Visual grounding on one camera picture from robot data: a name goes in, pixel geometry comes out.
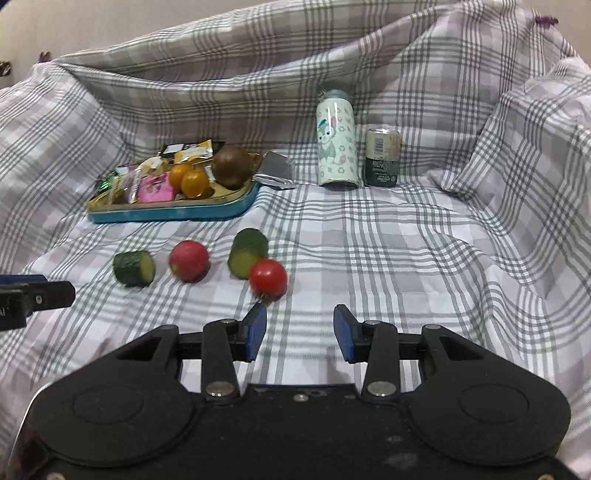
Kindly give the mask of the red tomato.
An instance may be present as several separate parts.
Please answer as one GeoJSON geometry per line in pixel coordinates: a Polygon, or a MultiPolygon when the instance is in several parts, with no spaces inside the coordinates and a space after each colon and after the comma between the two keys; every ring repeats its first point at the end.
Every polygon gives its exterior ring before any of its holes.
{"type": "Polygon", "coordinates": [[[249,271],[249,285],[259,299],[279,299],[287,292],[287,271],[276,260],[260,259],[249,271]]]}

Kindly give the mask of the red radish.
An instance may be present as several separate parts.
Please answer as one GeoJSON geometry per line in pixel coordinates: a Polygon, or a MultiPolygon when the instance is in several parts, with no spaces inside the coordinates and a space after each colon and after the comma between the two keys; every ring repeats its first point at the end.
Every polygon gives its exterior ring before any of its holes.
{"type": "Polygon", "coordinates": [[[193,240],[179,242],[168,256],[168,265],[174,277],[187,283],[200,281],[211,268],[206,248],[193,240]]]}

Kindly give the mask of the cucumber piece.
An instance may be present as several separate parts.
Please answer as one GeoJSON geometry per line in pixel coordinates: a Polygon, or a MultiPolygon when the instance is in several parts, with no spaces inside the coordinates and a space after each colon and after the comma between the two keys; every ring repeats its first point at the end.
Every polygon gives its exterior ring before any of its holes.
{"type": "Polygon", "coordinates": [[[249,278],[249,271],[260,259],[269,257],[269,240],[255,228],[239,231],[228,256],[228,269],[238,279],[249,278]]]}
{"type": "Polygon", "coordinates": [[[145,250],[116,254],[112,260],[112,270],[116,280],[127,287],[148,286],[155,277],[154,260],[145,250]]]}

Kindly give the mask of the teal gold snack tin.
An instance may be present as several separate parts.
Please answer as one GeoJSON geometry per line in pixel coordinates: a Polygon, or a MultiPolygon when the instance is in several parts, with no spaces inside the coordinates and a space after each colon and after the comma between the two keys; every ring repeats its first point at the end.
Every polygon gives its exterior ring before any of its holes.
{"type": "Polygon", "coordinates": [[[102,194],[87,202],[87,216],[96,224],[126,222],[167,222],[228,220],[242,216],[256,200],[260,185],[249,182],[238,191],[228,191],[214,184],[214,194],[204,200],[106,205],[102,194]]]}

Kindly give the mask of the green candy wrapper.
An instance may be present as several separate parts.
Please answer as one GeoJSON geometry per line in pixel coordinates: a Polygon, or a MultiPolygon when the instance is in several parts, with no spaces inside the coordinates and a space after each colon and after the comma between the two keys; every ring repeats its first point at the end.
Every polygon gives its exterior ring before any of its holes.
{"type": "Polygon", "coordinates": [[[99,177],[95,182],[95,194],[99,195],[109,191],[120,177],[121,175],[116,169],[111,170],[102,177],[99,177]]]}

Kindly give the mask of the clear dried fruit packet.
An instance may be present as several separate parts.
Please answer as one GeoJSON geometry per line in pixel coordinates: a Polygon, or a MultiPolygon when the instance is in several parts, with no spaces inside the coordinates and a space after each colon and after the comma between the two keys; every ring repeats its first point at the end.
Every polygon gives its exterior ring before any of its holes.
{"type": "Polygon", "coordinates": [[[150,157],[137,165],[132,165],[126,174],[119,175],[112,181],[109,203],[137,203],[141,181],[146,177],[158,177],[163,174],[167,165],[168,161],[159,156],[150,157]]]}

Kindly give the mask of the plaid grey white cloth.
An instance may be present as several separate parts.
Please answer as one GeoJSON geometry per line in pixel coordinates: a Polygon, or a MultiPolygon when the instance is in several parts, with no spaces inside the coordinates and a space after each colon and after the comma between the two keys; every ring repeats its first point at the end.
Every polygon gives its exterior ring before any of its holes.
{"type": "MultiPolygon", "coordinates": [[[[257,301],[269,327],[243,383],[358,379],[332,332],[345,304],[406,331],[438,323],[554,383],[572,411],[561,460],[588,478],[590,69],[536,16],[515,1],[280,1],[69,54],[3,89],[1,270],[69,281],[76,297],[1,337],[2,453],[40,386],[160,325],[257,301]],[[318,184],[325,89],[352,102],[359,188],[318,184]],[[363,179],[370,128],[402,136],[394,188],[363,179]],[[114,205],[99,177],[208,139],[249,152],[253,174],[264,153],[286,156],[297,186],[259,184],[228,220],[88,218],[89,200],[114,205]],[[245,228],[287,271],[279,299],[228,269],[245,228]],[[183,240],[208,252],[198,282],[169,268],[183,240]],[[155,277],[127,287],[112,260],[139,250],[155,277]]],[[[212,159],[186,162],[211,182],[194,200],[219,185],[212,159]]]]}

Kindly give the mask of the pink snack packet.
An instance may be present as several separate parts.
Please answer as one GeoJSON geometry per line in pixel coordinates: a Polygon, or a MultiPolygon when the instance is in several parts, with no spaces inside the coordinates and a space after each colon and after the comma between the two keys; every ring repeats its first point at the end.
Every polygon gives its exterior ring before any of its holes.
{"type": "Polygon", "coordinates": [[[139,183],[138,203],[169,202],[174,197],[174,189],[170,185],[167,172],[159,175],[146,175],[139,183]]]}

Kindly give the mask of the right small orange in tin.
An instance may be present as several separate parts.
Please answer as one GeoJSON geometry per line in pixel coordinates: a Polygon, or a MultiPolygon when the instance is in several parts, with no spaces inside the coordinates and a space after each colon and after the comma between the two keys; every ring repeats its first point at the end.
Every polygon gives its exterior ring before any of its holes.
{"type": "Polygon", "coordinates": [[[211,192],[211,182],[202,168],[187,171],[181,180],[180,191],[187,199],[205,198],[211,192]]]}

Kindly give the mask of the small orange in tin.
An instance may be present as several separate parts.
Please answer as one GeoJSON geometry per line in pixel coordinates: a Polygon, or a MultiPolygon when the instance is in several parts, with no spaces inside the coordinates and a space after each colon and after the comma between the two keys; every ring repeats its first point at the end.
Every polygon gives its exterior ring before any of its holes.
{"type": "Polygon", "coordinates": [[[202,168],[187,171],[181,180],[180,191],[187,199],[205,198],[211,192],[211,182],[202,168]]]}
{"type": "Polygon", "coordinates": [[[190,163],[178,163],[172,166],[168,172],[168,182],[174,193],[181,191],[181,182],[185,174],[192,169],[190,163]]]}

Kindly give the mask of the brown passion fruit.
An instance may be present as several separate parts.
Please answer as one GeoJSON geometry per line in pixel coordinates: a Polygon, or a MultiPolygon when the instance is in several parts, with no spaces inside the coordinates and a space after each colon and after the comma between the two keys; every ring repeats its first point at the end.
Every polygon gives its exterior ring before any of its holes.
{"type": "Polygon", "coordinates": [[[215,181],[228,190],[238,190],[253,174],[252,157],[242,147],[223,146],[212,159],[215,181]]]}

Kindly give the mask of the silver foil packet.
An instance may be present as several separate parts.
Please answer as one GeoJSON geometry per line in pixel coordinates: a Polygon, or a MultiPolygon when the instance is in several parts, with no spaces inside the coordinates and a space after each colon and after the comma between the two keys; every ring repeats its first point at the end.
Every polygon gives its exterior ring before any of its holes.
{"type": "Polygon", "coordinates": [[[252,180],[280,190],[290,190],[297,186],[293,178],[293,168],[287,157],[271,151],[263,154],[263,160],[252,180]]]}

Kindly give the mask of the white cartoon cat bottle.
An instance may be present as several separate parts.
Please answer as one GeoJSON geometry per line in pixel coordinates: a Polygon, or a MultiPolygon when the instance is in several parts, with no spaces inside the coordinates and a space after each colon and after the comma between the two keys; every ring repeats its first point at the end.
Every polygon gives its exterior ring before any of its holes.
{"type": "Polygon", "coordinates": [[[356,120],[349,95],[341,89],[322,90],[317,111],[318,184],[359,188],[356,120]]]}

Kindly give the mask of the green beverage can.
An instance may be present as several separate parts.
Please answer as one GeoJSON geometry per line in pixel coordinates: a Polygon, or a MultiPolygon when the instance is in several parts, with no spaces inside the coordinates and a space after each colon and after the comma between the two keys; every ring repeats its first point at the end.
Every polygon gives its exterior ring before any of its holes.
{"type": "Polygon", "coordinates": [[[374,187],[394,188],[400,174],[400,132],[393,128],[370,128],[366,133],[365,146],[365,183],[374,187]]]}

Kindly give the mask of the purple clip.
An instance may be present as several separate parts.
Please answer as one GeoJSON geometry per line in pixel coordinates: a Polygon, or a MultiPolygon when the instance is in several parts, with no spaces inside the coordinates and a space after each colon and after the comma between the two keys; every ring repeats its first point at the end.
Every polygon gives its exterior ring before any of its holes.
{"type": "Polygon", "coordinates": [[[559,24],[559,20],[551,16],[536,16],[535,23],[545,28],[554,27],[559,24]]]}

